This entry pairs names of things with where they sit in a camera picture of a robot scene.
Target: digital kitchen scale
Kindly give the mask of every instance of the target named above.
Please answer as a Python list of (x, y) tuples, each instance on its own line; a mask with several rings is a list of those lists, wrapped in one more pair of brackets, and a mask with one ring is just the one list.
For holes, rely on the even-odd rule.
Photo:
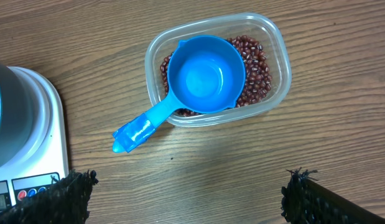
[(9, 67), (29, 87), (34, 104), (32, 132), (24, 147), (0, 167), (0, 212), (68, 175), (61, 99), (42, 75)]

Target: clear plastic container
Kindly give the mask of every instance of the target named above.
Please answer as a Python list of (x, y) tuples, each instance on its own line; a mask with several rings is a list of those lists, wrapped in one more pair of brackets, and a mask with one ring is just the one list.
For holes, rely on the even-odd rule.
[(159, 70), (163, 58), (177, 48), (179, 40), (203, 34), (216, 35), (224, 39), (246, 34), (260, 41), (266, 52), (266, 63), (272, 75), (272, 90), (267, 94), (267, 97), (254, 105), (191, 117), (179, 116), (174, 113), (167, 119), (168, 122), (176, 126), (199, 127), (235, 121), (269, 111), (285, 98), (290, 88), (292, 74), (281, 32), (272, 21), (262, 15), (241, 13), (213, 17), (173, 27), (159, 34), (151, 42), (145, 56), (145, 71), (148, 94), (152, 105), (156, 105), (165, 97), (162, 75)]

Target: wood grain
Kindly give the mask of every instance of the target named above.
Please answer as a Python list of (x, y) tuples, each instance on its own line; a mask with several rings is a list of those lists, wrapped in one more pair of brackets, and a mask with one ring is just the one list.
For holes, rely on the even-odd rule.
[[(256, 12), (281, 30), (292, 88), (275, 109), (204, 128), (164, 124), (131, 154), (111, 133), (150, 108), (149, 42)], [(72, 168), (100, 183), (88, 223), (284, 223), (285, 169), (385, 218), (385, 0), (0, 0), (0, 62), (61, 94)]]

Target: adzuki bean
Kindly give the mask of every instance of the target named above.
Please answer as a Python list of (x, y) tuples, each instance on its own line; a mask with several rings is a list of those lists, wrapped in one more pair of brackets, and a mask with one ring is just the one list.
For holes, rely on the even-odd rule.
[[(236, 101), (236, 108), (248, 106), (259, 103), (265, 98), (271, 90), (272, 76), (269, 74), (269, 67), (265, 62), (267, 60), (266, 53), (263, 51), (264, 47), (258, 40), (247, 35), (236, 36), (235, 38), (226, 39), (241, 55), (245, 70), (246, 79), (242, 94)], [(172, 58), (169, 55), (163, 59), (159, 70), (162, 74), (162, 80), (166, 95), (169, 93), (169, 83), (167, 81), (167, 68), (169, 61)], [(180, 116), (195, 116), (199, 115), (196, 112), (179, 109), (176, 111)]]

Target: blue measuring cup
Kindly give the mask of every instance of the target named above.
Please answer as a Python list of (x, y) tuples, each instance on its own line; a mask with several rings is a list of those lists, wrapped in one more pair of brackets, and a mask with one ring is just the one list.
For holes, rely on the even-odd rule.
[(245, 82), (244, 62), (227, 41), (212, 35), (181, 40), (167, 69), (166, 98), (113, 133), (114, 152), (131, 152), (177, 109), (217, 113), (234, 108)]

